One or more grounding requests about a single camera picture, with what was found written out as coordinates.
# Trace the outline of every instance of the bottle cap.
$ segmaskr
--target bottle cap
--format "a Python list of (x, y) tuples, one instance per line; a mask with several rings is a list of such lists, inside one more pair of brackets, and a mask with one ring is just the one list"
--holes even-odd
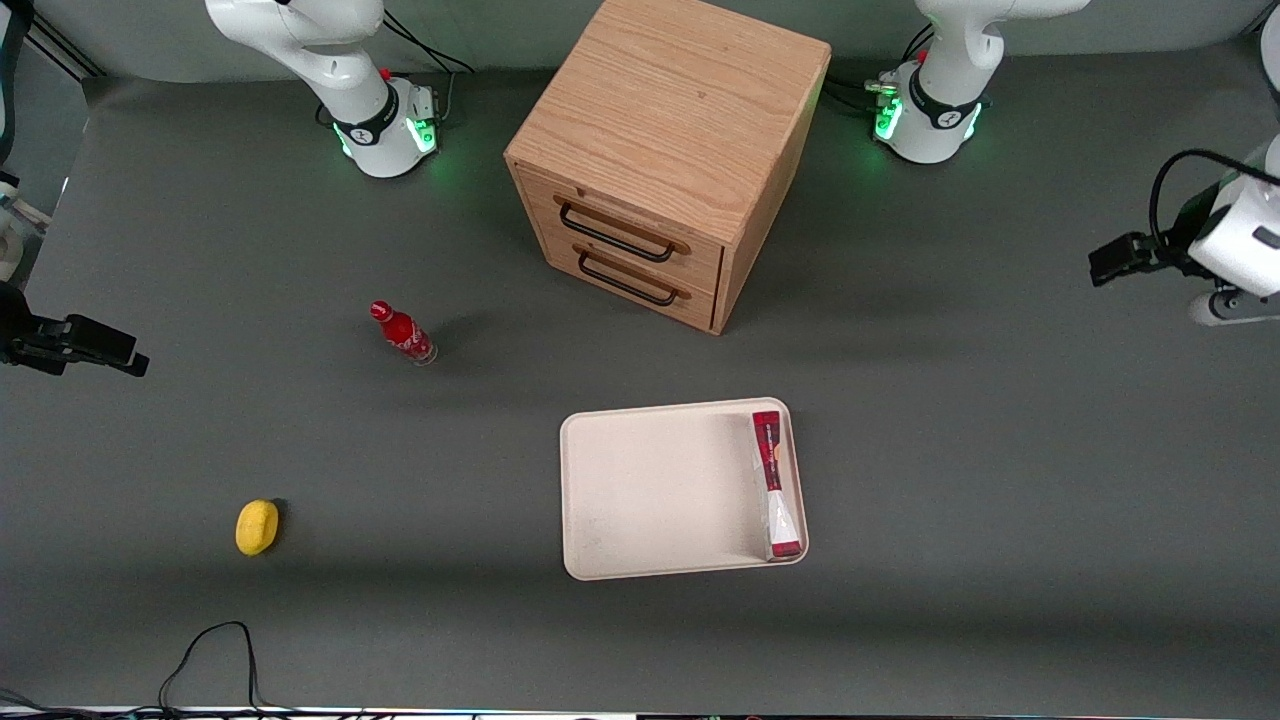
[(369, 306), (369, 314), (372, 315), (379, 323), (385, 323), (392, 319), (392, 315), (394, 315), (396, 311), (392, 310), (392, 306), (387, 302), (378, 300)]

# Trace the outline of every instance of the plastic tray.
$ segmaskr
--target plastic tray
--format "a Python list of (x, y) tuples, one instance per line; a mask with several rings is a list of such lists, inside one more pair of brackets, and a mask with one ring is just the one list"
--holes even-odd
[[(781, 414), (778, 471), (801, 552), (768, 560), (751, 414)], [(579, 413), (561, 425), (564, 569), (604, 580), (794, 565), (809, 552), (791, 414), (772, 397)]]

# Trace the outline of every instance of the drawer handle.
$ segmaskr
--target drawer handle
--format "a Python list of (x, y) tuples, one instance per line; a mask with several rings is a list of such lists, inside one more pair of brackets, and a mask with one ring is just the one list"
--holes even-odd
[(628, 286), (627, 283), (625, 283), (622, 281), (611, 278), (609, 275), (605, 275), (604, 273), (602, 273), (599, 270), (593, 270), (591, 268), (588, 268), (586, 266), (588, 258), (590, 258), (590, 254), (588, 251), (585, 251), (585, 250), (580, 250), (579, 251), (579, 255), (577, 255), (577, 269), (582, 270), (584, 275), (586, 275), (589, 278), (595, 278), (595, 279), (600, 281), (602, 283), (612, 286), (612, 287), (616, 287), (616, 288), (618, 288), (622, 292), (626, 292), (628, 295), (634, 295), (634, 296), (639, 297), (640, 300), (644, 300), (645, 302), (652, 302), (652, 304), (657, 305), (658, 307), (666, 307), (666, 306), (671, 305), (672, 302), (675, 302), (676, 301), (676, 296), (680, 295), (676, 290), (672, 290), (671, 293), (667, 297), (658, 297), (657, 295), (649, 295), (648, 292), (645, 292), (643, 290), (636, 290), (636, 288)]
[(671, 259), (671, 254), (676, 249), (675, 243), (668, 242), (667, 243), (667, 249), (663, 250), (660, 254), (649, 252), (648, 250), (644, 250), (641, 247), (636, 247), (635, 245), (631, 245), (630, 242), (618, 240), (618, 238), (616, 238), (616, 237), (613, 237), (611, 234), (605, 234), (605, 233), (603, 233), (603, 232), (600, 232), (600, 231), (598, 231), (595, 228), (589, 228), (589, 227), (584, 225), (582, 223), (579, 223), (577, 220), (571, 220), (570, 217), (568, 217), (568, 211), (572, 210), (572, 209), (573, 209), (573, 206), (570, 205), (568, 202), (561, 202), (561, 222), (564, 223), (566, 228), (568, 228), (571, 231), (580, 232), (580, 233), (585, 234), (586, 237), (591, 237), (591, 238), (599, 240), (600, 242), (612, 245), (613, 247), (617, 247), (618, 250), (630, 252), (630, 254), (635, 255), (636, 258), (644, 258), (645, 260), (648, 260), (650, 263), (666, 263), (667, 260)]

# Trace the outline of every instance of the coca-cola bottle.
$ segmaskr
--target coca-cola bottle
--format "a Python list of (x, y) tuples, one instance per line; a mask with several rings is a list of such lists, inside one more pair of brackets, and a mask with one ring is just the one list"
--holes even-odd
[(435, 360), (435, 343), (426, 337), (413, 318), (392, 309), (381, 300), (369, 306), (369, 314), (381, 325), (387, 342), (394, 345), (396, 350), (403, 352), (415, 365), (426, 365)]

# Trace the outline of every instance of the wood grain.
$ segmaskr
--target wood grain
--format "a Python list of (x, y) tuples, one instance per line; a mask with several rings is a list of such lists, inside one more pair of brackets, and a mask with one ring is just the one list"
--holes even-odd
[(751, 266), (760, 254), (760, 249), (764, 247), (764, 238), (773, 227), (773, 220), (778, 215), (778, 209), (782, 208), (782, 201), (787, 196), (791, 181), (795, 179), (796, 168), (800, 165), (800, 156), (804, 154), (804, 141), (809, 136), (809, 123), (813, 120), (814, 109), (818, 106), (818, 94), (822, 88), (820, 82), (819, 77), (818, 83), (814, 85), (813, 95), (796, 118), (796, 127), (792, 128), (787, 146), (778, 158), (759, 202), (742, 227), (740, 241), (724, 259), (724, 269), (721, 272), (724, 279), (721, 282), (717, 292), (716, 318), (712, 322), (712, 327), (717, 331), (717, 334), (724, 331), (728, 314), (733, 310), (733, 305), (737, 304), (742, 286), (746, 284), (746, 277), (750, 274)]
[[(719, 245), (689, 237), (672, 240), (669, 236), (662, 236), (637, 225), (628, 214), (602, 208), (591, 199), (580, 199), (580, 193), (572, 186), (531, 170), (521, 169), (517, 172), (520, 177), (517, 184), (522, 188), (525, 209), (534, 220), (544, 254), (553, 242), (577, 242), (599, 255), (635, 264), (660, 279), (705, 290), (713, 295), (717, 292), (723, 252)], [(653, 263), (570, 229), (559, 219), (563, 201), (568, 201), (572, 208), (570, 214), (572, 220), (608, 233), (648, 252), (662, 252), (668, 242), (675, 243), (676, 250), (667, 261)]]
[[(719, 334), (777, 217), (831, 47), (698, 0), (605, 0), (504, 154), (549, 263), (687, 291)], [(561, 209), (653, 261), (568, 228)], [(643, 299), (609, 287), (616, 295)]]
[(508, 156), (732, 245), (829, 56), (696, 0), (607, 0)]
[[(666, 297), (671, 292), (675, 292), (676, 300), (667, 306), (654, 305), (584, 274), (582, 270), (579, 269), (579, 260), (584, 252), (588, 254), (589, 268), (604, 273), (649, 295)], [(712, 315), (716, 309), (716, 296), (705, 290), (681, 287), (675, 283), (668, 283), (663, 279), (653, 277), (653, 274), (646, 269), (640, 269), (625, 260), (608, 258), (591, 251), (580, 242), (553, 242), (548, 245), (547, 260), (557, 270), (563, 270), (580, 281), (585, 281), (595, 287), (607, 290), (618, 297), (625, 297), (626, 300), (637, 302), (654, 313), (660, 313), (668, 318), (680, 320), (686, 325), (692, 325), (703, 332), (710, 332)]]

